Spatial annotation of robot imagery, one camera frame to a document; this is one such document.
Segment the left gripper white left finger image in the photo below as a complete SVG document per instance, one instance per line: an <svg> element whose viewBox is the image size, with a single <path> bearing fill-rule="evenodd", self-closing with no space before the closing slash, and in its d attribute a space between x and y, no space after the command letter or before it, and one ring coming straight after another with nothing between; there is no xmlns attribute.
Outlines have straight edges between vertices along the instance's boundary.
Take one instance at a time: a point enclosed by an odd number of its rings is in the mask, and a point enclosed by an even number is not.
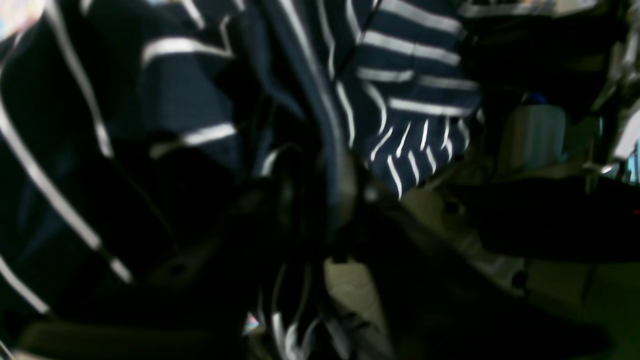
<svg viewBox="0 0 640 360"><path fill-rule="evenodd" d="M32 281L51 305L14 313L15 355L244 360L247 314L300 296L301 152L127 153L76 171L74 201L105 235Z"/></svg>

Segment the left gripper white right finger image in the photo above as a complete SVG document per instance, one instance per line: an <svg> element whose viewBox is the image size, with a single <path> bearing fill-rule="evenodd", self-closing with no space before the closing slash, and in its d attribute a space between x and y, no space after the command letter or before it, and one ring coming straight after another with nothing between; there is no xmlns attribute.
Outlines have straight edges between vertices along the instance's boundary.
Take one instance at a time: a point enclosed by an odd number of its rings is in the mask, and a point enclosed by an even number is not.
<svg viewBox="0 0 640 360"><path fill-rule="evenodd" d="M357 360L599 360L614 344L500 288L425 227L349 153L343 223L326 260Z"/></svg>

